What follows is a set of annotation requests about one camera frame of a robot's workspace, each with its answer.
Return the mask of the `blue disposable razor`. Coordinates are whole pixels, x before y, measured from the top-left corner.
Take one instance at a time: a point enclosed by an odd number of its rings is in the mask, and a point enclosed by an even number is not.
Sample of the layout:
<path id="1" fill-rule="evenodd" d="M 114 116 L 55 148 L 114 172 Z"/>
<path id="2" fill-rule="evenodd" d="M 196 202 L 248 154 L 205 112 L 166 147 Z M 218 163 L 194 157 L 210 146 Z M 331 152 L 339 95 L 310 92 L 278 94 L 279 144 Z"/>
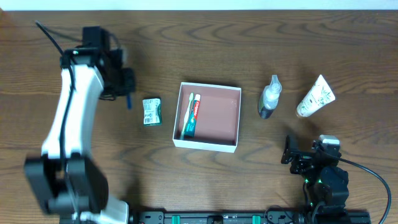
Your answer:
<path id="1" fill-rule="evenodd" d="M 127 108 L 129 110 L 131 110 L 132 109 L 132 100 L 131 100 L 131 95 L 130 94 L 126 95 L 126 103 L 127 103 Z"/>

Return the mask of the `green Dettol soap pack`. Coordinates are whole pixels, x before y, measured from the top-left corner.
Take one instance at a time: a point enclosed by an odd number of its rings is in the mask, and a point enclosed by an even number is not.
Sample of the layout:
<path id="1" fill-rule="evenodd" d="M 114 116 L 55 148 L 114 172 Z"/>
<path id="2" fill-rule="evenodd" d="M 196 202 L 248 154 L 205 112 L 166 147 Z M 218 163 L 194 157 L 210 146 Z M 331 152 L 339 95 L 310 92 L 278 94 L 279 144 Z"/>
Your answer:
<path id="1" fill-rule="evenodd" d="M 160 126 L 162 124 L 161 99 L 144 99 L 142 104 L 144 109 L 144 126 Z"/>

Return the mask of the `green toothbrush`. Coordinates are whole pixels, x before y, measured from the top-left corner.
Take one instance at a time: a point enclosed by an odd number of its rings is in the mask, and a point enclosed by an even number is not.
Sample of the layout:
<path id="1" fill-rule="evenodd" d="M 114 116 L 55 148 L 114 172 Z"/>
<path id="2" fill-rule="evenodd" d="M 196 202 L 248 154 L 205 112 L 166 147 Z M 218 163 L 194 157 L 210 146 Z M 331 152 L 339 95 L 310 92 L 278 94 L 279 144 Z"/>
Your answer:
<path id="1" fill-rule="evenodd" d="M 190 110 L 191 110 L 191 105 L 194 99 L 194 92 L 190 93 L 189 99 L 188 99 L 188 106 L 187 106 L 187 110 L 185 112 L 185 116 L 184 116 L 184 120 L 183 120 L 183 128 L 182 128 L 182 132 L 180 135 L 180 140 L 184 140 L 184 135 L 185 135 L 185 129 L 186 129 L 186 125 L 188 123 L 188 119 L 190 116 Z"/>

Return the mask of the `Colgate toothpaste tube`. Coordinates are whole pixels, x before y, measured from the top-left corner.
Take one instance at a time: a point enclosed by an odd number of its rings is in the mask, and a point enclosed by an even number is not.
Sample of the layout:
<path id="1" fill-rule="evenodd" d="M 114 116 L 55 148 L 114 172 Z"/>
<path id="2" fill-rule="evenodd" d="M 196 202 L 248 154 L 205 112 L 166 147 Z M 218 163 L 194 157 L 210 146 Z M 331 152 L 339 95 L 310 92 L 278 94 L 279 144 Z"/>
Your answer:
<path id="1" fill-rule="evenodd" d="M 185 135 L 192 137 L 192 138 L 195 135 L 195 128 L 196 128 L 197 119 L 198 119 L 198 110 L 200 107 L 200 102 L 201 102 L 201 95 L 196 94 L 194 97 L 192 110 L 191 110 L 191 113 L 190 113 L 190 116 L 189 116 L 189 119 L 187 121 L 187 125 L 185 128 Z"/>

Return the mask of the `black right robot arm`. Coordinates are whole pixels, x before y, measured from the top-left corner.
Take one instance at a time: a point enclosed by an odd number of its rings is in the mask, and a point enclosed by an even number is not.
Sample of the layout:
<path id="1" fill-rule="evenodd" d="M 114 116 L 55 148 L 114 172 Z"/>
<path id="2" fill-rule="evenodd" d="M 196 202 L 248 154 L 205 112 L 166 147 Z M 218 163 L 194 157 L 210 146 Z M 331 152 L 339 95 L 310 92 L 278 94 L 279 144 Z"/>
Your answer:
<path id="1" fill-rule="evenodd" d="M 294 223 L 351 223 L 345 202 L 349 196 L 348 173 L 338 167 L 340 141 L 321 135 L 310 152 L 301 151 L 295 138 L 288 135 L 281 163 L 290 164 L 290 173 L 304 178 L 305 208 L 294 215 Z"/>

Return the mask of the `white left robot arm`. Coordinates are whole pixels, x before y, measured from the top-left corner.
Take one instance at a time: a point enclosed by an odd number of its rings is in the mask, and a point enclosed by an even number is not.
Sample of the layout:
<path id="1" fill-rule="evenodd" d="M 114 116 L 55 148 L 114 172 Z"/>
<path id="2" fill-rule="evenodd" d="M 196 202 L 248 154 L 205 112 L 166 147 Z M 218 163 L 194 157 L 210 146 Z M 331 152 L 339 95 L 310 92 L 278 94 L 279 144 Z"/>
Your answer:
<path id="1" fill-rule="evenodd" d="M 60 52 L 62 89 L 52 127 L 39 157 L 28 157 L 25 176 L 41 210 L 61 223 L 127 223 L 127 202 L 109 192 L 91 156 L 97 104 L 129 97 L 134 72 L 123 65 L 123 50 L 106 29 L 84 27 L 81 44 Z"/>

